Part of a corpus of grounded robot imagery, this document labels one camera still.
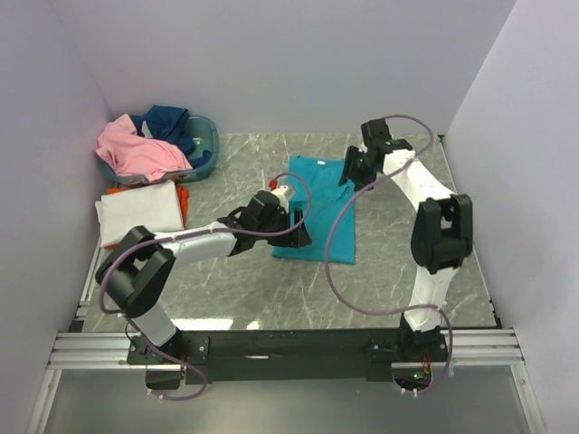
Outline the teal t shirt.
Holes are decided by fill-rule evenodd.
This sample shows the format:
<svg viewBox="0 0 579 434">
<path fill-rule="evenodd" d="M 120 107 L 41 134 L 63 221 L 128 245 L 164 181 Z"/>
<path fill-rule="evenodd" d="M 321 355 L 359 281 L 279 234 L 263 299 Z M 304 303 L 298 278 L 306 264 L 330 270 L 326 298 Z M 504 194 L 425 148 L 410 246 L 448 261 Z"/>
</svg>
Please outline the teal t shirt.
<svg viewBox="0 0 579 434">
<path fill-rule="evenodd" d="M 293 249 L 276 247 L 272 256 L 281 259 L 323 261 L 327 237 L 338 215 L 354 196 L 354 185 L 348 182 L 342 186 L 338 181 L 342 174 L 342 159 L 321 159 L 306 156 L 292 156 L 289 171 L 301 176 L 311 192 L 311 209 L 305 220 L 312 244 Z M 329 260 L 334 263 L 353 264 L 356 253 L 355 234 L 356 208 L 345 210 L 338 224 L 329 252 Z"/>
</svg>

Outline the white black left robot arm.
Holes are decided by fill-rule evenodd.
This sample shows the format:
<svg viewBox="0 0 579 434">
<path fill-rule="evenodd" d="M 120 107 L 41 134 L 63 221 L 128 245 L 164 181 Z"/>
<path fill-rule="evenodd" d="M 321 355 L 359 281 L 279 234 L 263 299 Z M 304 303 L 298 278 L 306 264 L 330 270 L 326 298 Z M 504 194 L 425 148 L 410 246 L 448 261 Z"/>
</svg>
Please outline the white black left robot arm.
<svg viewBox="0 0 579 434">
<path fill-rule="evenodd" d="M 100 303 L 109 296 L 149 341 L 150 354 L 160 363 L 173 362 L 180 355 L 181 331 L 159 302 L 172 269 L 235 256 L 258 241 L 274 247 L 311 245 L 303 211 L 290 209 L 294 195 L 290 185 L 261 190 L 248 205 L 192 230 L 154 233 L 144 226 L 131 229 L 96 271 Z"/>
</svg>

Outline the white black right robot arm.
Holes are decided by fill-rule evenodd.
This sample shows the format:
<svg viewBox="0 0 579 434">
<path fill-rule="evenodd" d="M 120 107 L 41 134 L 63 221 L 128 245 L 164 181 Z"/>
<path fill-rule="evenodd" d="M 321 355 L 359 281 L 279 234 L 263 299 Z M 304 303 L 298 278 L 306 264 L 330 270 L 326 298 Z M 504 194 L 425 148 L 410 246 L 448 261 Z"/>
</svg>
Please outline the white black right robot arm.
<svg viewBox="0 0 579 434">
<path fill-rule="evenodd" d="M 339 185 L 352 183 L 355 194 L 332 228 L 362 195 L 381 182 L 393 181 L 415 210 L 410 249 L 416 276 L 410 306 L 402 311 L 409 331 L 397 338 L 398 353 L 416 361 L 429 349 L 424 334 L 441 324 L 448 288 L 458 268 L 473 251 L 473 205 L 439 181 L 405 139 L 394 139 L 386 123 L 393 116 L 361 125 L 363 145 L 350 146 Z"/>
</svg>

